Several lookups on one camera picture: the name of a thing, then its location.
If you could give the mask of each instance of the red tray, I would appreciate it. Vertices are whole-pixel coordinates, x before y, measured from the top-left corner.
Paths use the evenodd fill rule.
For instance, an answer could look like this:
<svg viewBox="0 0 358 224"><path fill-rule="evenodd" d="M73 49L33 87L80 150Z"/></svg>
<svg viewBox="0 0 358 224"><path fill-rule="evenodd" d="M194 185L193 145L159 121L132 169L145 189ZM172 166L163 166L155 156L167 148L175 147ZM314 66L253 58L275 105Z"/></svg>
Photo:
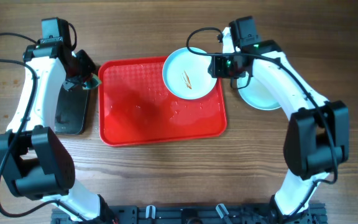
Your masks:
<svg viewBox="0 0 358 224"><path fill-rule="evenodd" d="M167 57L106 62L99 69L100 138L128 146L219 136L227 126L221 81L206 96L183 100L162 80Z"/></svg>

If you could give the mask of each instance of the black mounting rail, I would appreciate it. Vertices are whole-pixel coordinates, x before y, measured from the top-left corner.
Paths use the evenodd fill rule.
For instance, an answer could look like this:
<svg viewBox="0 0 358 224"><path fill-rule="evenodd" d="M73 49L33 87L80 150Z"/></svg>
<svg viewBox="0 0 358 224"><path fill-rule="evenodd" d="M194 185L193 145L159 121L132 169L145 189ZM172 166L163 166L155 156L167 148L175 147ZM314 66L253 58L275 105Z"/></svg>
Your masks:
<svg viewBox="0 0 358 224"><path fill-rule="evenodd" d="M268 203L252 203L240 206L227 206L229 221L232 224L268 224ZM189 219L195 216L203 224L226 224L219 217L215 207L157 207L155 216L146 218L147 208L136 206L110 206L110 209L118 217L117 224L188 224ZM72 224L70 217L59 209L52 210L51 224ZM327 224L325 204L309 204L308 213L293 222L293 224Z"/></svg>

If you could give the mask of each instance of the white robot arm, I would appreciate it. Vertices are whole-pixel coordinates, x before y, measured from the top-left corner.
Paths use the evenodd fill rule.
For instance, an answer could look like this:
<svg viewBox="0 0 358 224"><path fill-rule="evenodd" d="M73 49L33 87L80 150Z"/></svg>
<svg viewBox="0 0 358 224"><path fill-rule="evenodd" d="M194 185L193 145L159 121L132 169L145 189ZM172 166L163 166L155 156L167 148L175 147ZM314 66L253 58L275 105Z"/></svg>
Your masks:
<svg viewBox="0 0 358 224"><path fill-rule="evenodd" d="M253 23L251 17L245 17L231 22L230 24L231 26L226 27L223 30L222 32L223 36L221 37L221 41L223 42L223 53L230 54L230 53L242 52L240 46L234 47L235 42L240 43L239 45L241 45L241 41L255 42L256 40L260 39L258 34L253 33L256 32L256 30L253 29L254 25L251 24L251 22ZM246 28L241 27L242 26L241 23L246 24L247 27ZM231 35L231 29L235 29L234 30L235 39ZM259 43L253 44L251 48L252 47L258 50ZM307 84L307 82L305 82L304 79L302 79L302 77L290 65L285 54L281 50L279 51L274 50L273 47L272 49L268 50L266 53L261 54L261 56L279 61L281 65L286 67L293 75L291 76L288 72L282 69L282 67L279 67L276 63L272 63L270 61L266 61L258 58L255 58L252 61L252 66L251 66L252 78L256 79L264 87L266 87L266 89L271 93L271 95L278 101L279 105L284 110L288 120L291 120L291 116L299 112L300 110L315 109L314 104L312 104L311 101L307 98L305 92L300 88L299 84L297 84L297 82L295 81L295 78L303 85L303 87L311 95L311 97L314 99L315 103L319 108L324 107L329 103L327 98L325 98L323 95L320 95L318 92L312 89L312 87L310 87L309 84ZM215 69L219 69L219 70L221 69L221 68L217 68L216 60L215 60L215 64L213 65L215 66ZM341 150L347 148L347 144L348 144L349 118L347 117L347 109L345 109L345 111L346 111L346 116L344 117L344 120L346 121L346 123L344 124L343 127L345 133L347 134L344 136L344 138L346 138L346 140L344 141L344 145L339 146L339 148L338 147L335 148L335 151L337 151L337 149L339 151L337 152L337 155L340 154L338 155L339 157L338 163L347 160L347 151ZM321 183L321 181L318 180L323 180L329 175L329 172L325 172L324 169L321 169L321 171L322 172L315 173L309 176L308 178L302 178L300 177L300 175L295 175L291 171L291 169L288 170L285 180L282 184L282 187L274 195L272 199L273 202L270 202L275 204L275 207L278 210L277 212L280 214L281 217L295 216L296 214L294 214L294 212L301 204L304 205L297 210L298 213L302 213L304 210L308 208L308 204L311 196L317 189L317 186Z"/></svg>
<svg viewBox="0 0 358 224"><path fill-rule="evenodd" d="M26 67L19 105L7 133L0 135L0 165L9 150L10 139L17 135L22 124L27 105L31 103L33 85L35 94L27 122L19 133L21 144L17 146L18 152L8 157L2 175L16 197L58 202L53 204L75 222L103 220L112 223L103 198L91 193L75 179L72 158L52 131L55 129L55 113L62 85L67 90L85 85L93 78L92 72L96 69L83 50L77 55L71 51L73 46L68 26L67 21L59 18L43 20L44 38L28 46L24 53L25 64L35 72L37 81L33 82L33 71ZM27 153L27 148L35 150L38 158L21 159L20 155Z"/></svg>

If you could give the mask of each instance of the white plate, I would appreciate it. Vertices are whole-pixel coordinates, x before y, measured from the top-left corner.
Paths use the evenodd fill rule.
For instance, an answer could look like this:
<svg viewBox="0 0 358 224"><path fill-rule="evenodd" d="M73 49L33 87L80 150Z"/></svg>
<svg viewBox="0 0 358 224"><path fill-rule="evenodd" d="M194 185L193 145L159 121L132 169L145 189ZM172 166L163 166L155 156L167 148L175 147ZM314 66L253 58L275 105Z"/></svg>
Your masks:
<svg viewBox="0 0 358 224"><path fill-rule="evenodd" d="M237 87L245 86L247 81L248 73L245 78L237 79ZM255 78L251 78L249 85L240 89L239 94L246 103L254 108L260 110L275 110L280 108L280 104L278 104L273 95Z"/></svg>
<svg viewBox="0 0 358 224"><path fill-rule="evenodd" d="M192 47L195 52L205 51ZM169 55L162 68L165 86L179 98L194 100L207 95L215 86L216 78L208 73L210 56L200 56L186 47Z"/></svg>

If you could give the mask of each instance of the wooden table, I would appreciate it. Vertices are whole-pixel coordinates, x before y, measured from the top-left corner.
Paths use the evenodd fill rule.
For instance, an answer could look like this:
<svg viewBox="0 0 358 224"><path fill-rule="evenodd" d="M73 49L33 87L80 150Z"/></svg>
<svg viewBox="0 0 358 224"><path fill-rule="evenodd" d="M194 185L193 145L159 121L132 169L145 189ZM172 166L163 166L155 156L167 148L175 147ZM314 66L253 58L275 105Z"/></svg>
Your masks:
<svg viewBox="0 0 358 224"><path fill-rule="evenodd" d="M350 159L335 185L321 185L312 201L326 203L330 223L358 223L358 1L141 1L0 0L0 32L41 36L40 21L58 16L73 23L78 49L102 64L108 60L169 55L185 46L195 29L224 28L253 15L263 39L274 39L293 67L330 100L342 100L351 117ZM0 57L20 60L29 43L0 38ZM214 35L193 43L220 51ZM0 133L14 114L24 69L0 63ZM283 142L288 121L282 110L260 111L224 82L228 127L214 139L113 148L99 138L98 96L92 92L86 130L59 136L75 162L76 177L110 205L214 205L268 202L287 165ZM14 198L1 187L10 212L39 202ZM48 223L52 206L0 223Z"/></svg>

